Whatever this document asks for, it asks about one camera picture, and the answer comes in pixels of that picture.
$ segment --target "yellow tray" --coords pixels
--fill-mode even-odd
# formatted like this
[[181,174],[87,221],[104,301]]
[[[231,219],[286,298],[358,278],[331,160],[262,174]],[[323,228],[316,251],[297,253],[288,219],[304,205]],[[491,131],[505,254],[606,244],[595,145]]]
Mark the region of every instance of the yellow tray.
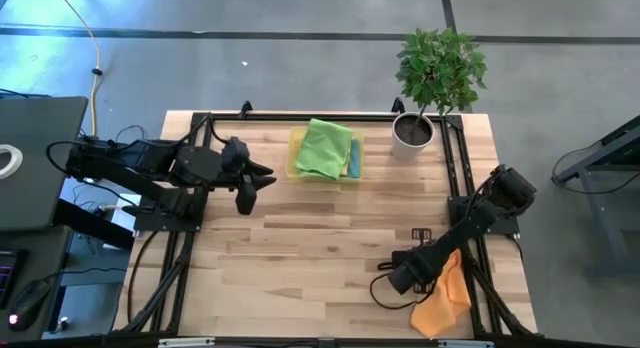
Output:
[[300,144],[304,135],[307,134],[307,127],[293,127],[291,128],[291,135],[289,136],[289,157],[287,158],[287,167],[285,169],[287,176],[294,179],[302,179],[305,181],[322,181],[322,182],[336,182],[336,183],[358,183],[364,173],[364,134],[361,132],[353,132],[353,138],[360,142],[360,178],[348,178],[340,177],[337,180],[322,178],[319,176],[307,176],[296,168],[296,159],[300,152]]

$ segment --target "orange cloth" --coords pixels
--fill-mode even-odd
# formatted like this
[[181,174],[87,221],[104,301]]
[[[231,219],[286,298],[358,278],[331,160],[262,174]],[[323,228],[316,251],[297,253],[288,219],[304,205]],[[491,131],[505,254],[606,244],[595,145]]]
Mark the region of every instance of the orange cloth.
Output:
[[471,307],[462,274],[462,255],[451,253],[431,297],[413,308],[411,325],[427,337],[434,337],[456,325],[458,316]]

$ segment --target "gray floor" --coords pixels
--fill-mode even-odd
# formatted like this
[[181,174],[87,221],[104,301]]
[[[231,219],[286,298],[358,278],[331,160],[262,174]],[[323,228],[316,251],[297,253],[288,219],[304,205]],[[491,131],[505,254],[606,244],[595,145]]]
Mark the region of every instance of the gray floor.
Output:
[[[31,0],[26,9],[27,1],[9,0],[0,23],[78,26],[59,0]],[[444,27],[440,0],[71,1],[90,25],[102,28],[401,33],[416,26]],[[640,0],[452,3],[459,29],[471,34],[640,35]],[[100,46],[105,79],[97,105],[103,137],[130,124],[156,136],[167,109],[238,109],[249,99],[265,110],[386,111],[400,92],[393,76],[397,42],[100,39]],[[480,92],[474,111],[490,114],[501,161],[538,188],[536,203],[520,223],[540,332],[640,345],[639,281],[585,278],[585,269],[606,257],[602,237],[586,199],[549,181],[563,153],[591,144],[640,112],[640,46],[486,44],[482,51],[489,89]],[[0,87],[88,95],[94,59],[86,38],[0,36]],[[89,128],[88,119],[83,127]],[[618,180],[603,179],[602,185]],[[615,208],[616,198],[634,199],[639,187],[610,197],[610,204]],[[77,301],[65,304],[72,319],[113,311],[96,304],[79,312]],[[74,334],[108,330],[106,320],[93,326],[81,320],[83,327]]]

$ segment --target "yellow cable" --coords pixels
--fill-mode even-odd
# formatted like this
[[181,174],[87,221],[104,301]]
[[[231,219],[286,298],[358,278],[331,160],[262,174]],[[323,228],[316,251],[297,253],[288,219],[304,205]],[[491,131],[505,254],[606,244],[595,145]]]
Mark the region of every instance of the yellow cable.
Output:
[[[100,47],[98,46],[98,41],[93,36],[93,32],[91,32],[91,29],[89,29],[89,26],[84,21],[84,19],[82,19],[78,11],[76,11],[76,9],[73,8],[73,6],[71,5],[71,3],[69,3],[68,0],[64,0],[64,1],[67,3],[69,8],[71,8],[73,13],[75,13],[76,16],[78,16],[78,18],[84,25],[84,28],[87,30],[87,33],[89,33],[89,36],[93,40],[93,44],[95,44],[96,46],[96,69],[100,71]],[[95,136],[97,134],[97,129],[96,129],[96,89],[97,88],[98,88],[98,74],[93,73],[93,86],[91,87],[91,101],[90,101],[91,103],[91,135],[92,136]]]

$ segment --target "green cloth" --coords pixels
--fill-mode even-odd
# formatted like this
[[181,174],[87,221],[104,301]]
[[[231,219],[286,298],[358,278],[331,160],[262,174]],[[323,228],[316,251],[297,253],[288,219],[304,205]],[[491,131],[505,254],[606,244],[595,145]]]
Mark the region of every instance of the green cloth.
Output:
[[296,168],[307,175],[340,178],[349,159],[352,136],[349,128],[312,119],[300,144]]

